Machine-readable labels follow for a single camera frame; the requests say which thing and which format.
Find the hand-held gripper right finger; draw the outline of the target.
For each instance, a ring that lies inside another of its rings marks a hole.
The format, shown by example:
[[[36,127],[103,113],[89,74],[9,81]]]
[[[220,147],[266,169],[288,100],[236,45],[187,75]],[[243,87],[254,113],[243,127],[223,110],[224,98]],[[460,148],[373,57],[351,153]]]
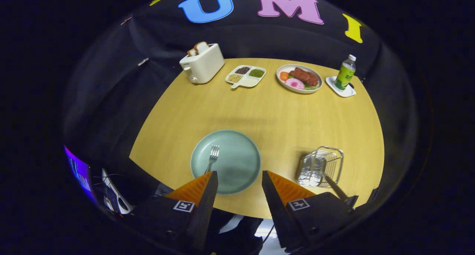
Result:
[[[353,209],[330,192],[316,194],[276,173],[262,173],[279,243],[287,253],[309,253],[356,219]]]

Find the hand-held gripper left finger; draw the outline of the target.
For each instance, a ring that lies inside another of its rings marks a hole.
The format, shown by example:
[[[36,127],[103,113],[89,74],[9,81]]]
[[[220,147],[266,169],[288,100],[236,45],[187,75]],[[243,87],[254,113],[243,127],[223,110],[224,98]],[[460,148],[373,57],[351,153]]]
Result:
[[[217,188],[217,172],[210,171],[134,208],[132,225],[170,252],[202,253]]]

